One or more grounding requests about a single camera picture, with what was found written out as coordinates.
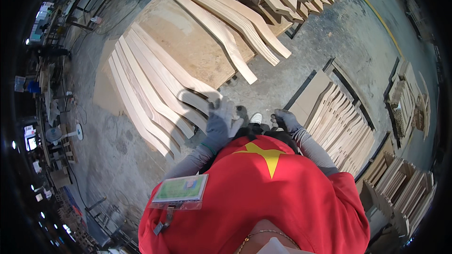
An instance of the workbench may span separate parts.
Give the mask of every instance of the workbench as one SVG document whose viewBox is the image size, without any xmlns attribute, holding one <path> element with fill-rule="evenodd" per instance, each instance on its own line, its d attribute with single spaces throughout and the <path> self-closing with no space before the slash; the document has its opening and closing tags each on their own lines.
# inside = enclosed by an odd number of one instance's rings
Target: workbench
<svg viewBox="0 0 452 254">
<path fill-rule="evenodd" d="M 151 0 L 134 22 L 151 35 L 193 77 L 217 89 L 236 73 L 221 43 L 174 0 Z M 279 36 L 292 26 L 284 17 L 269 25 Z M 248 62 L 257 55 L 240 34 L 234 35 L 239 51 Z"/>
</svg>

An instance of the white face mask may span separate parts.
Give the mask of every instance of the white face mask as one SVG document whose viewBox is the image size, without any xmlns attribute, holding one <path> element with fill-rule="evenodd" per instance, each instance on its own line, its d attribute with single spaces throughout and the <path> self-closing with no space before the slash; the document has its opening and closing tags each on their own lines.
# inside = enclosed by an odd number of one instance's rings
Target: white face mask
<svg viewBox="0 0 452 254">
<path fill-rule="evenodd" d="M 278 238 L 272 237 L 256 254 L 314 254 L 313 252 L 286 247 Z"/>
</svg>

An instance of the yellow floor line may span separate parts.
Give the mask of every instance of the yellow floor line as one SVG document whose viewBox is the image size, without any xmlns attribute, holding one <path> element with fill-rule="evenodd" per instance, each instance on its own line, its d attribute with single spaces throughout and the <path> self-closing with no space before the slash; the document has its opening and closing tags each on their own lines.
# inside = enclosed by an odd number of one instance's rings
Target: yellow floor line
<svg viewBox="0 0 452 254">
<path fill-rule="evenodd" d="M 378 17 L 378 20 L 380 20 L 381 24 L 385 27 L 389 36 L 392 38 L 392 42 L 394 42 L 394 45 L 397 48 L 397 50 L 399 51 L 400 56 L 402 57 L 402 59 L 405 60 L 405 57 L 402 54 L 402 50 L 400 49 L 396 39 L 392 35 L 392 32 L 389 30 L 388 25 L 386 25 L 385 21 L 383 21 L 383 18 L 381 18 L 380 14 L 378 14 L 378 12 L 375 10 L 375 8 L 372 6 L 372 4 L 370 4 L 370 2 L 368 0 L 364 0 L 364 1 L 369 5 L 370 9 L 372 9 L 372 11 L 376 14 L 376 16 Z"/>
</svg>

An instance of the green id card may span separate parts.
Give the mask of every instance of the green id card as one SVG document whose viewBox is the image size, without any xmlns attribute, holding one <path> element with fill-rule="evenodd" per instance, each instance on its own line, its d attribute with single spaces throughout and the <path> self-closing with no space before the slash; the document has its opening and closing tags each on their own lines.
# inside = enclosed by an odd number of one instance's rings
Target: green id card
<svg viewBox="0 0 452 254">
<path fill-rule="evenodd" d="M 207 174 L 166 179 L 160 185 L 152 202 L 201 200 L 206 187 Z"/>
</svg>

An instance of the gray arm sleeve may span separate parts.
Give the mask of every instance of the gray arm sleeve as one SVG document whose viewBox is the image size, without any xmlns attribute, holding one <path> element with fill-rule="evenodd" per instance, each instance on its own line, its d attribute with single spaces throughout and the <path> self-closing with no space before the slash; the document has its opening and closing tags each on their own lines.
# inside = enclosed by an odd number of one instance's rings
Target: gray arm sleeve
<svg viewBox="0 0 452 254">
<path fill-rule="evenodd" d="M 212 156 L 213 153 L 207 147 L 198 145 L 184 160 L 180 161 L 175 167 L 167 172 L 162 178 L 162 181 L 165 179 L 196 175 Z"/>
<path fill-rule="evenodd" d="M 304 127 L 300 128 L 292 137 L 303 155 L 313 161 L 325 176 L 339 172 L 325 149 L 312 138 Z"/>
</svg>

